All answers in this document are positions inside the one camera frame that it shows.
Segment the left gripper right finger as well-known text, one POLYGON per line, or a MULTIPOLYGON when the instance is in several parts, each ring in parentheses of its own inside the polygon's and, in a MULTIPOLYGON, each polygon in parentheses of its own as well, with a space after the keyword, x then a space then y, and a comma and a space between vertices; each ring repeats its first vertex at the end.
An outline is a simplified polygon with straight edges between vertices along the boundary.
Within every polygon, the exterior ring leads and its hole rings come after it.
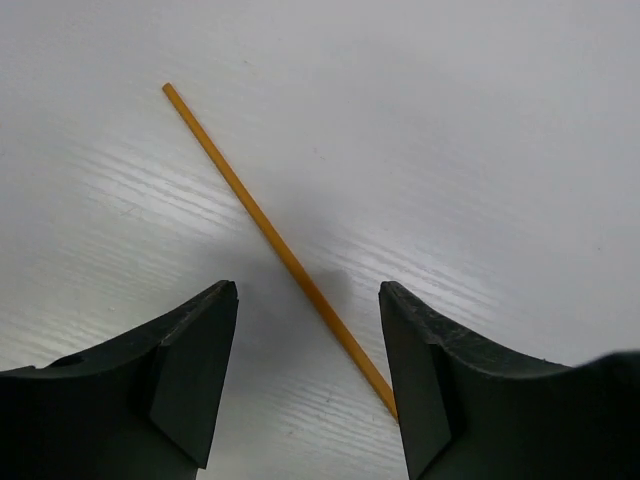
POLYGON ((635 479, 639 356, 570 367, 504 347, 397 282, 379 291, 413 479, 635 479))

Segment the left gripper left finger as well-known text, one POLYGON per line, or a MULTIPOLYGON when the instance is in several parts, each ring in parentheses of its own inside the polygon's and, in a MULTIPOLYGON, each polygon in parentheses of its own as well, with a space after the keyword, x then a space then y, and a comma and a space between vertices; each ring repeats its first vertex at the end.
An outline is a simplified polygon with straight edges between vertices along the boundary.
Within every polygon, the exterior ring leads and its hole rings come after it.
POLYGON ((238 292, 179 307, 48 366, 1 375, 5 479, 193 479, 207 467, 238 292))

